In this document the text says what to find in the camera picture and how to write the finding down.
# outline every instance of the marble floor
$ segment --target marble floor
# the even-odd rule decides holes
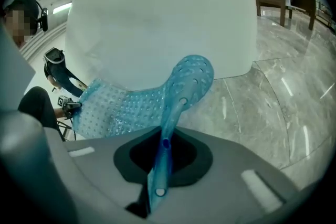
[[[293,12],[265,8],[251,70],[218,79],[179,126],[235,141],[284,172],[299,189],[323,176],[336,130],[336,36]]]

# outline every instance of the blue textured mat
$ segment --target blue textured mat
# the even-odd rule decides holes
[[[143,91],[126,91],[96,79],[80,97],[81,111],[73,129],[86,138],[108,137],[150,126],[162,127],[153,169],[148,174],[151,210],[167,193],[172,170],[170,140],[180,115],[196,104],[214,80],[210,62],[198,55],[183,58],[165,84]]]

